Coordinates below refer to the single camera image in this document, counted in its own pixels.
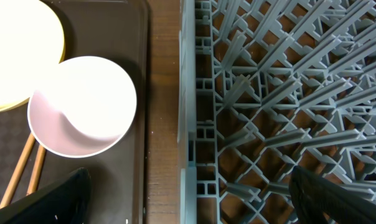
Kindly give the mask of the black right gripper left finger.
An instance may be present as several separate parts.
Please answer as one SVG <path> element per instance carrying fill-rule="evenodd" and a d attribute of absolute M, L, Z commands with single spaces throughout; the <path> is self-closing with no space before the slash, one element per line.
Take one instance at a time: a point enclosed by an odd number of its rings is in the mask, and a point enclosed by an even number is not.
<path fill-rule="evenodd" d="M 79 168 L 0 209 L 0 224 L 83 223 L 92 192 L 88 169 Z"/>

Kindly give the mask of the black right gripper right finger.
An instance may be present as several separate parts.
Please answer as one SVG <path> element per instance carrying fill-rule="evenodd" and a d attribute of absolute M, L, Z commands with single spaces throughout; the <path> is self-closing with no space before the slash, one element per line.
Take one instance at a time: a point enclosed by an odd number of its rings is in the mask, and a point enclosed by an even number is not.
<path fill-rule="evenodd" d="M 376 204 L 295 166 L 289 193 L 300 223 L 327 223 L 328 215 L 337 223 L 376 223 Z"/>

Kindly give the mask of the pink bowl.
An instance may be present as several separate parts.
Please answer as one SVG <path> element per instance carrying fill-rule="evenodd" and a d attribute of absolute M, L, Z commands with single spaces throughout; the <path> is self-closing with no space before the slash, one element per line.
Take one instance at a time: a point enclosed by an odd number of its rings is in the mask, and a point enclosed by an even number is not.
<path fill-rule="evenodd" d="M 29 100 L 27 119 L 35 139 L 50 152 L 94 156 L 129 131 L 138 99 L 123 67 L 102 57 L 81 56 L 49 72 Z"/>

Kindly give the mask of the yellow plate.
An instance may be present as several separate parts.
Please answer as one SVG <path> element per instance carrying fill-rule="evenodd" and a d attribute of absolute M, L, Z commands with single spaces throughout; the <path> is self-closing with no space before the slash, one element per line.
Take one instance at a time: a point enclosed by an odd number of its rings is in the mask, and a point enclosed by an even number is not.
<path fill-rule="evenodd" d="M 0 1 L 0 112 L 27 103 L 64 55 L 62 23 L 46 3 Z"/>

